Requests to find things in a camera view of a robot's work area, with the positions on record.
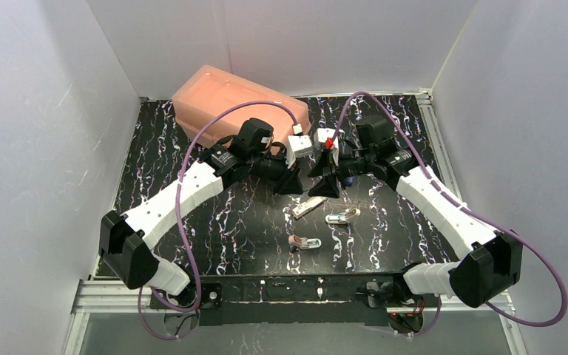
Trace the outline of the white mini stapler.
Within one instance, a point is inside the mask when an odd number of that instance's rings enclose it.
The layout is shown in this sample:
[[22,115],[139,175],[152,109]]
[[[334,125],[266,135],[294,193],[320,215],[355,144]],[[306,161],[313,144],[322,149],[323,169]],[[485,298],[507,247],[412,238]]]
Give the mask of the white mini stapler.
[[360,214],[361,211],[359,209],[348,209],[338,214],[326,215],[325,222],[330,225],[347,225],[353,218],[360,216]]

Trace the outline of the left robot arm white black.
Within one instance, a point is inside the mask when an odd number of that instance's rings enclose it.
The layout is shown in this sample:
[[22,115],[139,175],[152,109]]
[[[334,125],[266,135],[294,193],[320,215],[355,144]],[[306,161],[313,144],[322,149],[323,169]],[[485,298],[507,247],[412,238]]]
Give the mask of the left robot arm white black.
[[266,180],[278,195],[300,195],[297,159],[312,151],[312,142],[297,124],[293,135],[276,142],[272,127],[250,118],[235,135],[218,140],[180,173],[177,180],[123,214],[101,218],[99,255],[130,289],[148,286],[177,296],[190,284],[178,265],[153,252],[162,236],[182,217],[232,184],[249,176]]

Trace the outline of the pink mini stapler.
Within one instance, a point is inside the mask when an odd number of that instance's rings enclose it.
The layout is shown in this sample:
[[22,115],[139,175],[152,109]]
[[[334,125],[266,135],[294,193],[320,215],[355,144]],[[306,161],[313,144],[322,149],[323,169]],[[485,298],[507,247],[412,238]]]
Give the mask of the pink mini stapler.
[[320,239],[298,237],[296,235],[291,235],[288,238],[288,243],[290,246],[299,250],[318,249],[322,245],[322,241]]

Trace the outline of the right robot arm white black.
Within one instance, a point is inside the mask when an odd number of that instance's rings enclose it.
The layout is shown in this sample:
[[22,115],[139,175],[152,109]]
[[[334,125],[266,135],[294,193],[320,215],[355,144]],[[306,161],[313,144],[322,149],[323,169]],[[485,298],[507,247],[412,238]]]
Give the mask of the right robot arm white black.
[[521,276],[522,244],[513,236],[468,214],[465,204],[420,164],[411,148],[400,148],[392,125],[375,115],[355,125],[360,145],[348,141],[339,153],[333,129],[313,137],[321,151],[309,177],[319,177],[310,196],[338,198],[349,177],[372,174],[412,203],[444,236],[459,261],[408,266],[393,281],[402,296],[437,294],[458,297],[477,308],[515,285]]

